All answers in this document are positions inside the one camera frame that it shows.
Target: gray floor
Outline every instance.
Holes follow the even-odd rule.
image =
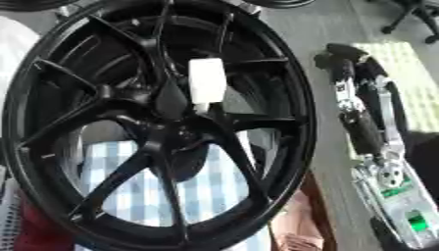
[[[350,183],[350,162],[345,134],[337,121],[334,94],[327,74],[314,66],[313,56],[328,42],[409,41],[422,62],[439,83],[439,43],[425,45],[430,35],[426,26],[408,18],[392,35],[379,29],[391,22],[400,9],[388,1],[369,4],[364,0],[317,0],[294,10],[265,10],[263,19],[290,45],[305,68],[314,88],[319,119],[314,173],[326,200],[341,251],[380,250],[368,226],[367,213]],[[5,14],[45,33],[53,17],[41,14]]]

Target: black wheel rim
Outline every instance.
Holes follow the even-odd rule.
[[[173,42],[176,27],[190,35]],[[205,37],[207,45],[188,49],[197,42],[194,36]],[[268,115],[231,113],[221,104],[204,116],[193,113],[185,88],[187,51],[190,57],[222,57],[229,82],[247,79],[234,88],[249,85],[243,92],[269,100]],[[239,60],[233,61],[236,54]],[[118,85],[133,78],[135,84]],[[170,99],[180,108],[170,111]],[[54,145],[69,138],[65,133],[99,120],[120,124],[139,150],[84,198],[61,171]],[[183,127],[196,140],[177,136],[175,141]],[[262,176],[234,134],[255,128],[277,131],[275,159]],[[286,203],[311,161],[316,118],[310,86],[293,54],[270,28],[239,8],[202,0],[114,1],[79,11],[33,48],[9,90],[3,135],[8,166],[26,195],[81,244],[104,250],[216,250],[256,232]],[[237,164],[249,196],[222,215],[188,225],[170,156],[175,149],[209,143],[221,146]],[[159,167],[173,226],[139,226],[102,212],[109,193],[143,169],[135,164],[151,160]]]
[[[58,8],[76,1],[77,0],[0,0],[0,10],[11,12],[37,12]]]

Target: checkered tablecloth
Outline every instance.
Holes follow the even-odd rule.
[[[238,134],[249,156],[246,132]],[[83,194],[92,191],[136,150],[132,141],[106,142],[86,150],[81,175]],[[231,209],[248,195],[244,176],[219,147],[210,146],[203,169],[177,185],[183,215],[190,224],[202,222]],[[122,220],[146,226],[171,226],[171,206],[159,180],[148,170],[121,185],[104,203],[103,209]],[[76,251],[88,249],[76,246]],[[250,238],[227,249],[230,251],[268,251],[270,237],[264,227]]]

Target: robotic hand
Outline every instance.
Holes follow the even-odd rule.
[[[437,206],[406,161],[406,118],[395,83],[368,53],[329,44],[316,57],[329,69],[340,121],[361,162],[353,183],[371,214],[413,249],[439,242]]]

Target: red object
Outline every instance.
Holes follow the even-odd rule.
[[[72,236],[22,198],[22,229],[15,251],[72,251]]]

